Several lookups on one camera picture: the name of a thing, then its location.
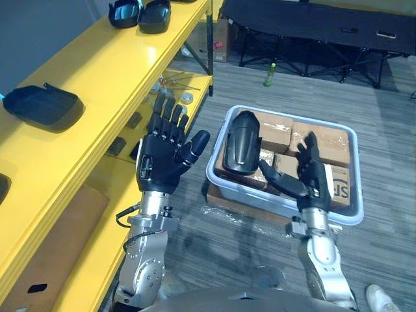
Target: gray carpet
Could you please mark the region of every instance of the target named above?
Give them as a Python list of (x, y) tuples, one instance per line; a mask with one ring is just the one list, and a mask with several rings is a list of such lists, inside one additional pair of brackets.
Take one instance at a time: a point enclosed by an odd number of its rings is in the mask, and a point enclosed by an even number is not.
[[(381, 285), (405, 311), (416, 306), (415, 106), (416, 60), (394, 60), (395, 89), (339, 84), (277, 73), (271, 87), (265, 72), (215, 63), (214, 96), (208, 97), (190, 135), (211, 133), (206, 152), (181, 179), (173, 195), (179, 229), (170, 234), (166, 267), (189, 289), (249, 285), (260, 265), (282, 269), (287, 289), (308, 294), (298, 241), (284, 228), (209, 207), (203, 195), (205, 167), (226, 111), (249, 105), (347, 125), (359, 138), (365, 218), (344, 227), (339, 239), (343, 272), (359, 308), (368, 312), (365, 287)], [(190, 60), (171, 67), (197, 70)], [(109, 298), (102, 311), (109, 306)]]

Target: black cable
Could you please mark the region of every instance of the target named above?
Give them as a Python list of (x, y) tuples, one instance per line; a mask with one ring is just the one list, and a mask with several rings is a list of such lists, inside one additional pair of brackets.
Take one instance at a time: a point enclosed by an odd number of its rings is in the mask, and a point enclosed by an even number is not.
[(122, 212), (116, 214), (116, 222), (117, 222), (117, 224), (119, 226), (122, 226), (123, 228), (125, 227), (125, 228), (129, 229), (130, 226), (128, 226), (127, 224), (121, 223), (119, 219), (121, 217), (125, 216), (125, 215), (128, 215), (129, 213), (132, 213), (133, 211), (138, 210), (139, 208), (140, 208), (140, 203), (137, 203), (136, 205), (130, 206), (126, 210), (123, 210)]
[(160, 232), (163, 232), (163, 231), (157, 230), (157, 231), (144, 232), (144, 233), (135, 235), (135, 236), (127, 239), (126, 242), (123, 244), (123, 250), (124, 250), (124, 252), (127, 252), (127, 245), (130, 244), (131, 242), (135, 241), (139, 237), (148, 236), (148, 235), (151, 235), (151, 234), (158, 234)]

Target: white sneaker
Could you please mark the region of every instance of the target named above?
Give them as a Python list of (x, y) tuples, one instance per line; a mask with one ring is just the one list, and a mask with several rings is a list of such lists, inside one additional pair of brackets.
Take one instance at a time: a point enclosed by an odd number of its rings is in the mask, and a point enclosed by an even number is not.
[(371, 312), (400, 312), (392, 299), (378, 285), (368, 286), (365, 296)]

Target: clear plastic container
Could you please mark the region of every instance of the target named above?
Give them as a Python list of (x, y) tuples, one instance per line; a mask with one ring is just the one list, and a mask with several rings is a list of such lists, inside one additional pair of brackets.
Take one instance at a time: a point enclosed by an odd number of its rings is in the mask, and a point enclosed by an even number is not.
[(215, 174), (215, 162), (218, 158), (218, 154), (220, 153), (222, 143), (226, 139), (232, 120), (234, 120), (241, 109), (290, 117), (295, 122), (322, 125), (324, 127), (336, 128), (346, 131), (348, 133), (350, 149), (350, 166), (348, 167), (350, 170), (350, 206), (339, 210), (338, 213), (329, 212), (328, 218), (332, 222), (337, 222), (346, 226), (355, 226), (363, 220), (363, 192), (361, 188), (361, 176), (359, 174), (358, 139), (355, 131), (345, 125), (339, 125), (337, 123), (325, 122), (322, 120), (284, 114), (280, 112), (272, 112), (271, 110), (267, 111), (264, 109), (257, 109), (255, 107), (237, 105), (230, 108), (226, 114), (226, 118), (215, 142), (211, 158), (209, 159), (207, 165), (206, 173), (208, 180), (218, 186), (223, 197), (230, 200), (236, 200), (238, 202), (257, 207), (259, 209), (270, 211), (276, 213), (277, 215), (286, 216), (287, 218), (299, 215), (296, 201), (294, 200), (282, 198), (277, 195), (263, 192), (262, 190), (257, 190), (252, 187), (247, 187), (246, 185), (228, 181), (218, 177)]

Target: cardboard box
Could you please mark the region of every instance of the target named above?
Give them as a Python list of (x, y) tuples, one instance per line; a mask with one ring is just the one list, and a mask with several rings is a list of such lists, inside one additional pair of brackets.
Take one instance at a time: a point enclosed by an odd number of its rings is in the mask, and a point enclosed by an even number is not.
[(207, 203), (213, 207), (221, 207), (234, 213), (240, 213), (242, 215), (250, 216), (252, 218), (261, 219), (271, 224), (277, 224), (279, 226), (285, 226), (291, 219), (284, 216), (280, 216), (269, 211), (265, 211), (253, 206), (245, 205), (238, 201), (228, 200), (222, 197), (218, 186), (210, 183), (207, 192)]
[[(237, 37), (238, 29), (230, 25), (226, 19), (218, 19), (213, 25), (214, 61), (227, 62), (229, 50)], [(187, 42), (203, 60), (207, 60), (207, 25), (199, 22), (189, 35)]]
[(333, 199), (331, 208), (342, 208), (350, 205), (350, 172), (347, 168), (331, 166), (333, 178)]
[[(220, 176), (226, 176), (228, 179), (238, 182), (243, 185), (247, 185), (249, 187), (253, 187), (255, 189), (263, 190), (267, 187), (267, 180), (265, 179), (263, 173), (261, 172), (260, 168), (258, 168), (254, 174), (252, 175), (238, 175), (233, 174), (230, 171), (227, 171), (223, 166), (222, 163), (224, 161), (224, 154), (225, 154), (226, 144), (222, 144), (222, 148), (220, 153), (218, 154), (218, 158), (215, 162), (215, 173)], [(269, 165), (273, 165), (274, 153), (272, 151), (268, 151), (266, 149), (260, 149), (260, 159), (264, 159)]]
[(292, 118), (253, 111), (260, 123), (261, 147), (268, 151), (284, 154), (291, 141)]
[[(275, 155), (274, 168), (298, 179), (298, 159), (287, 155)], [(331, 208), (342, 208), (350, 205), (350, 172), (347, 168), (331, 165), (334, 197)]]
[(298, 159), (287, 155), (275, 154), (274, 168), (298, 179)]
[(324, 163), (340, 167), (350, 164), (348, 134), (345, 131), (302, 122), (293, 123), (291, 143), (286, 154), (296, 156), (298, 144), (305, 145), (304, 138), (311, 131), (317, 136), (319, 155)]
[(108, 202), (98, 191), (81, 186), (14, 284), (0, 311), (50, 311)]

